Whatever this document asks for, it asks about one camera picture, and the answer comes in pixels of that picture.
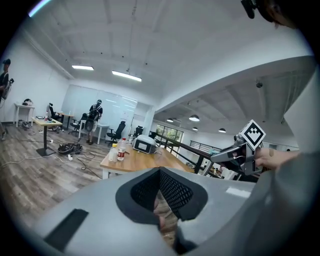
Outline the yellow-top pedestal table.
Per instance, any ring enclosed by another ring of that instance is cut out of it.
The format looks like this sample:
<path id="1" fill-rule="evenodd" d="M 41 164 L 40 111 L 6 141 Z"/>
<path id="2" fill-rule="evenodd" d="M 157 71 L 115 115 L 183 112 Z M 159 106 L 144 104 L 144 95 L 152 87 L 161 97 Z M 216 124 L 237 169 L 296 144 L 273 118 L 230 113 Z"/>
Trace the yellow-top pedestal table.
<path id="1" fill-rule="evenodd" d="M 47 157 L 50 155 L 53 155 L 55 153 L 54 150 L 52 150 L 50 147 L 47 146 L 47 131 L 48 127 L 56 127 L 56 126 L 62 126 L 63 124 L 55 119 L 51 120 L 45 120 L 45 119 L 39 119 L 37 117 L 32 117 L 31 118 L 34 123 L 37 125 L 43 127 L 43 148 L 38 148 L 36 152 L 41 156 L 41 157 Z"/>

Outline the black railing wooden handrail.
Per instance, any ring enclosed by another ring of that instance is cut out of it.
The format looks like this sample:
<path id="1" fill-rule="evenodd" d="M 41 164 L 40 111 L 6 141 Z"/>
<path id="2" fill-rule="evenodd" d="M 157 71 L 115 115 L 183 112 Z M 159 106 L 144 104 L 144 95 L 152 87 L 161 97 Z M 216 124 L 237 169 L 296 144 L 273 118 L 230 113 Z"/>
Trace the black railing wooden handrail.
<path id="1" fill-rule="evenodd" d="M 169 150 L 170 153 L 174 152 L 176 154 L 176 157 L 180 156 L 186 162 L 187 165 L 190 166 L 191 169 L 193 169 L 194 173 L 196 174 L 204 174 L 205 169 L 207 167 L 210 167 L 208 172 L 206 173 L 206 176 L 209 175 L 213 178 L 219 178 L 219 179 L 227 179 L 226 175 L 218 174 L 216 171 L 214 171 L 213 163 L 210 162 L 210 154 L 204 151 L 201 151 L 195 147 L 188 146 L 184 143 L 178 142 L 176 140 L 167 138 L 163 135 L 157 134 L 155 137 L 156 144 L 159 147 L 164 147 L 165 149 Z M 190 157 L 187 157 L 187 154 L 183 154 L 179 152 L 180 149 L 186 150 L 188 153 L 192 153 L 197 156 L 197 161 L 191 160 Z"/>

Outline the small white table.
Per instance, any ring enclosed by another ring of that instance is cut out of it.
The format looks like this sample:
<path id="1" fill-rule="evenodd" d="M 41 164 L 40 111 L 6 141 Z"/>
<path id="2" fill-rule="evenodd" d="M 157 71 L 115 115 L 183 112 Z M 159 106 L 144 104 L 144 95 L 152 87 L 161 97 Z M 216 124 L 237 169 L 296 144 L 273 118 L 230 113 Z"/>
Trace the small white table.
<path id="1" fill-rule="evenodd" d="M 18 128 L 18 126 L 19 126 L 19 112 L 22 109 L 28 110 L 28 115 L 27 115 L 25 121 L 27 123 L 30 123 L 31 126 L 33 126 L 32 117 L 34 116 L 35 107 L 31 106 L 31 105 L 23 105 L 23 104 L 19 104 L 19 103 L 14 103 L 14 106 L 15 106 L 15 112 L 14 112 L 14 122 L 13 123 L 15 124 L 15 127 Z"/>

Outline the grey mesh office chair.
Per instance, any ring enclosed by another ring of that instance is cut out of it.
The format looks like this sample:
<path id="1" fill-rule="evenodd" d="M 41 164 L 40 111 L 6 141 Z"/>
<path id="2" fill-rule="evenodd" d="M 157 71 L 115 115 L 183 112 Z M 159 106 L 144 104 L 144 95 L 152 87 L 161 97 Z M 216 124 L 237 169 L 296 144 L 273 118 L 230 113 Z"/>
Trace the grey mesh office chair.
<path id="1" fill-rule="evenodd" d="M 90 133 L 94 128 L 95 121 L 93 119 L 87 119 L 84 124 L 84 129 L 86 132 Z"/>

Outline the person's right hand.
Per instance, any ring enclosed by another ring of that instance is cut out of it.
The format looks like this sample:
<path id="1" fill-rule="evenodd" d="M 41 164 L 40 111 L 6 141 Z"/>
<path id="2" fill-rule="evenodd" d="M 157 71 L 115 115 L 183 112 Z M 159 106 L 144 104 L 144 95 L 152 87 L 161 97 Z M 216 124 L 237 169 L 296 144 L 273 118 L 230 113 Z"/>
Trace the person's right hand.
<path id="1" fill-rule="evenodd" d="M 258 147 L 254 154 L 256 167 L 275 170 L 278 167 L 278 162 L 275 157 L 275 150 L 272 148 Z"/>

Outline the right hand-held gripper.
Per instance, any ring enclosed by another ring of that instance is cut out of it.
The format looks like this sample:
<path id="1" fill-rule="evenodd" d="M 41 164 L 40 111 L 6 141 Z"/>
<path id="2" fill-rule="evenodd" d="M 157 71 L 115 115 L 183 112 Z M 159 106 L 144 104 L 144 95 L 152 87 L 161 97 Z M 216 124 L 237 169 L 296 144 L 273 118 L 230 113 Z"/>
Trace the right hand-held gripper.
<path id="1" fill-rule="evenodd" d="M 246 176 L 258 173 L 255 153 L 265 136 L 266 133 L 252 119 L 234 136 L 234 145 L 212 154 L 210 160 L 214 163 L 237 162 Z"/>

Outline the wooden table white legs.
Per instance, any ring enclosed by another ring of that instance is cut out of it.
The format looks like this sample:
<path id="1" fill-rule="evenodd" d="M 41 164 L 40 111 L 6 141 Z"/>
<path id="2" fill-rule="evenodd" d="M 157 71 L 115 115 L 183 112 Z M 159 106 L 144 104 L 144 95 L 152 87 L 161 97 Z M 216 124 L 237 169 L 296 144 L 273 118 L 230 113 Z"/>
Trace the wooden table white legs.
<path id="1" fill-rule="evenodd" d="M 127 153 L 125 154 L 124 160 L 112 162 L 109 161 L 109 155 L 102 160 L 100 167 L 102 168 L 103 179 L 108 179 L 111 173 L 124 175 L 155 167 L 174 168 L 189 173 L 194 172 L 186 164 L 162 147 L 157 148 L 155 154 L 147 154 L 138 152 L 128 144 L 126 146 L 126 151 Z"/>

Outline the light wooden desk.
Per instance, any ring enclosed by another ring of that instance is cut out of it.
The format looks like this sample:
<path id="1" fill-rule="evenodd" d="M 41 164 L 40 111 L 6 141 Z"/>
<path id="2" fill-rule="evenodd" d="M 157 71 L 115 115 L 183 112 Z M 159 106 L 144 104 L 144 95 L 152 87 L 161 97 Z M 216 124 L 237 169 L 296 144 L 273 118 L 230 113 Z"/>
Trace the light wooden desk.
<path id="1" fill-rule="evenodd" d="M 69 129 L 70 125 L 70 120 L 74 117 L 73 114 L 69 113 L 64 113 L 64 112 L 56 112 L 56 114 L 59 116 L 59 121 L 62 123 L 62 127 L 64 130 Z"/>

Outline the grey white box device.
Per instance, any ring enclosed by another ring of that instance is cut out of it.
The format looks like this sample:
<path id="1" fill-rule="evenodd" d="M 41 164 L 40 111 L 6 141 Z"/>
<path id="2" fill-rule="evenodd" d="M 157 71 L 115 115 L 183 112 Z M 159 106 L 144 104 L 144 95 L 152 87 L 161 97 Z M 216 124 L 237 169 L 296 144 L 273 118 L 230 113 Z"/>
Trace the grey white box device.
<path id="1" fill-rule="evenodd" d="M 136 151 L 146 154 L 155 154 L 157 145 L 156 141 L 153 138 L 141 134 L 133 140 L 132 148 Z"/>

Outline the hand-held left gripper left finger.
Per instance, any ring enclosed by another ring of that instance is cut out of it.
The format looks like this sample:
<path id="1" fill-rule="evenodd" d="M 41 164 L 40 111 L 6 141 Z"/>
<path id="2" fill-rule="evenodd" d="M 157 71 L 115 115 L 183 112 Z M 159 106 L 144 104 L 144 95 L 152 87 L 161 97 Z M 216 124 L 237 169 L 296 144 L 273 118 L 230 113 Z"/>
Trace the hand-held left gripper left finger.
<path id="1" fill-rule="evenodd" d="M 80 209 L 88 215 L 64 248 L 67 256 L 176 256 L 156 225 L 135 223 L 117 206 L 118 188 L 146 172 L 135 171 L 85 186 L 47 211 L 33 230 L 44 239 L 72 210 Z"/>

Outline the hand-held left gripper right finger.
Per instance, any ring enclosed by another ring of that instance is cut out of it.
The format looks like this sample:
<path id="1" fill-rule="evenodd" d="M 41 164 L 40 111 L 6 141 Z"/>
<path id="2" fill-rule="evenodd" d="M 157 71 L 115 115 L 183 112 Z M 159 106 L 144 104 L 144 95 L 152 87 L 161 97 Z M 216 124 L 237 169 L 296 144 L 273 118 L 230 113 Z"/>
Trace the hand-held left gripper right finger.
<path id="1" fill-rule="evenodd" d="M 159 191 L 177 218 L 173 249 L 191 251 L 215 235 L 250 197 L 254 183 L 204 177 L 171 169 Z"/>

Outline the yellow cap plastic bottle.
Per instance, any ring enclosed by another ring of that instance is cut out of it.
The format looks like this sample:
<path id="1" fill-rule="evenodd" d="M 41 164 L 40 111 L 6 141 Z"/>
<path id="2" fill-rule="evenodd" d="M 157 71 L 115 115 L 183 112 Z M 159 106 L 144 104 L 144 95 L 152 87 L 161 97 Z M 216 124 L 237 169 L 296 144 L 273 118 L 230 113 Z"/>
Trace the yellow cap plastic bottle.
<path id="1" fill-rule="evenodd" d="M 116 143 L 113 143 L 112 144 L 112 147 L 109 151 L 109 154 L 108 154 L 108 160 L 112 163 L 116 163 L 117 160 L 118 160 L 118 149 L 117 149 L 117 144 Z"/>

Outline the red label plastic bottle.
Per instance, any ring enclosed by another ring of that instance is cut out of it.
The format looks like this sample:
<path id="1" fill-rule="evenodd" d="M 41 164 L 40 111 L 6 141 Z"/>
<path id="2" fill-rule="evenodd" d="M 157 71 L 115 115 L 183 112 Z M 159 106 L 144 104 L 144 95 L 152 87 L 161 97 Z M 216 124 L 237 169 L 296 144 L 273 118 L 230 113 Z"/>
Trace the red label plastic bottle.
<path id="1" fill-rule="evenodd" d="M 123 161 L 126 153 L 126 138 L 123 137 L 121 141 L 118 143 L 118 153 L 117 153 L 117 160 Z"/>

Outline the person's right forearm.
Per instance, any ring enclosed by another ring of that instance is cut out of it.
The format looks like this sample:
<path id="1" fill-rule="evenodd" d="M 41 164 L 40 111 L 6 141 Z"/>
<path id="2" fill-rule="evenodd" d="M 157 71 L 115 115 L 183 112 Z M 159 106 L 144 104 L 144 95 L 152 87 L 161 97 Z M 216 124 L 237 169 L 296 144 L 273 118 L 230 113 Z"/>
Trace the person's right forearm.
<path id="1" fill-rule="evenodd" d="M 280 167 L 285 162 L 292 160 L 300 154 L 300 150 L 293 151 L 276 151 L 273 155 L 275 166 Z"/>

